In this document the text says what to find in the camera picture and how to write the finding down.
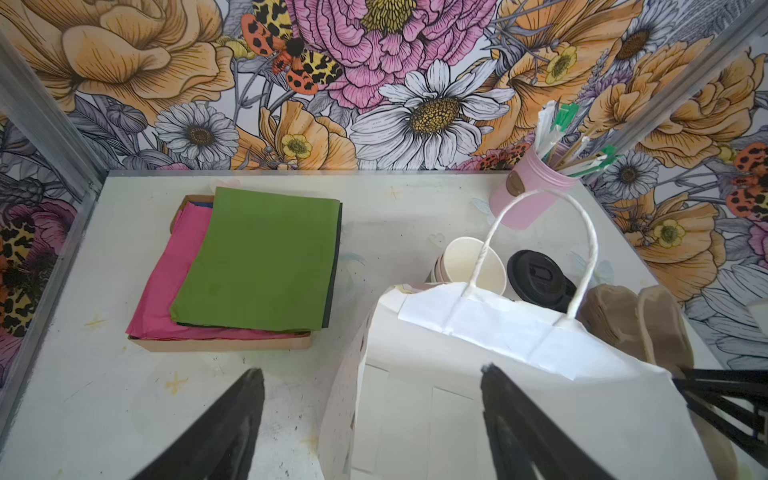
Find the paper stack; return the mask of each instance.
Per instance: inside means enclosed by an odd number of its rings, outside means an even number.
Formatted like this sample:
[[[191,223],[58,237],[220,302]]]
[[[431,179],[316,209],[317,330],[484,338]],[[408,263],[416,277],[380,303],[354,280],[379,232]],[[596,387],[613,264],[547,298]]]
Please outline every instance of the paper stack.
[[[129,338],[151,351],[308,348],[328,326],[341,203],[223,187],[189,200],[201,199],[174,218]]]

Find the paint stain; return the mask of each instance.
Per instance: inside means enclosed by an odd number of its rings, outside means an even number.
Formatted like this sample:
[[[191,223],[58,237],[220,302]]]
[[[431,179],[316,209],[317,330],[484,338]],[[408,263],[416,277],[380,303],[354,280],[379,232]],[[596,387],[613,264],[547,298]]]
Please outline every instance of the paint stain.
[[[442,233],[430,233],[427,238],[431,243],[441,249],[445,246],[445,235]]]
[[[304,440],[301,441],[302,445],[306,445],[306,447],[310,450],[312,453],[317,453],[317,443],[320,441],[320,438],[317,435],[310,435],[306,437]]]
[[[94,313],[94,319],[91,322],[85,323],[83,326],[92,332],[95,332],[106,322],[106,319],[102,319],[98,313]]]
[[[179,380],[179,372],[174,372],[174,381],[173,382],[165,382],[165,388],[170,390],[170,394],[173,396],[176,396],[177,393],[179,393],[179,387],[182,386],[184,383],[187,383],[188,378]]]

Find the label on container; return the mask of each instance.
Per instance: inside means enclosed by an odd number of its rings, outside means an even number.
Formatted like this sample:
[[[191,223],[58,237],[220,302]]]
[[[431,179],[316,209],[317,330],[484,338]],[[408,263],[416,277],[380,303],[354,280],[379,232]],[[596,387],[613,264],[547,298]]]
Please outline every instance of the label on container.
[[[518,172],[511,171],[507,175],[507,192],[513,197],[517,197],[519,194],[525,192],[525,185],[523,180],[518,175]]]

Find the paper bag handle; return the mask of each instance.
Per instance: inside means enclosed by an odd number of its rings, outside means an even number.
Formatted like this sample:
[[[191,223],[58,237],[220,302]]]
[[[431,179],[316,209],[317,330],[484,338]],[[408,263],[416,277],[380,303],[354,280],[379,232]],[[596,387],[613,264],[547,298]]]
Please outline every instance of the paper bag handle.
[[[509,212],[510,209],[512,209],[520,200],[536,194],[551,194],[566,200],[571,204],[571,206],[573,206],[573,208],[578,211],[578,213],[581,215],[581,219],[584,220],[584,224],[587,226],[587,240],[589,243],[589,261],[587,262],[587,270],[584,272],[584,277],[579,282],[578,287],[576,288],[576,293],[574,294],[571,302],[568,304],[568,311],[566,312],[566,315],[568,315],[569,318],[576,318],[576,312],[578,311],[578,307],[581,305],[581,300],[584,299],[584,295],[587,292],[587,288],[589,287],[589,280],[592,278],[592,274],[594,273],[594,267],[598,263],[598,233],[595,231],[594,225],[592,224],[592,220],[589,218],[587,211],[571,195],[568,195],[565,192],[561,192],[559,190],[539,188],[537,190],[523,192],[522,194],[519,194],[517,197],[513,198],[512,201],[509,202],[506,207],[504,207],[504,210],[502,210],[496,221],[493,223],[493,225],[491,225],[491,230],[488,232],[488,236],[485,238],[485,242],[480,249],[477,262],[475,262],[475,269],[472,271],[472,276],[469,277],[469,283],[464,289],[462,296],[468,296],[472,290],[477,287],[477,281],[478,277],[480,276],[482,263],[485,261],[485,257],[488,255],[488,246],[491,243],[493,234],[496,233],[496,230],[498,229],[498,225],[502,222],[504,215],[506,215],[507,212]]]

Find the cardboard tray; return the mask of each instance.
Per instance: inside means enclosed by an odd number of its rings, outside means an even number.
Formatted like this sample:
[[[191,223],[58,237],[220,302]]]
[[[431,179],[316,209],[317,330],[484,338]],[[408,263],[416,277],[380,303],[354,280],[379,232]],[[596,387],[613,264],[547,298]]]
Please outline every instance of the cardboard tray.
[[[181,205],[176,210],[173,220],[170,222],[170,232],[174,232],[176,220],[188,203],[198,202],[212,204],[213,195],[186,195]],[[148,340],[135,336],[128,339],[149,352],[239,352],[244,350],[293,350],[308,349],[312,346],[312,336],[309,332],[283,339],[262,340],[237,340],[237,339],[210,339],[210,340]]]

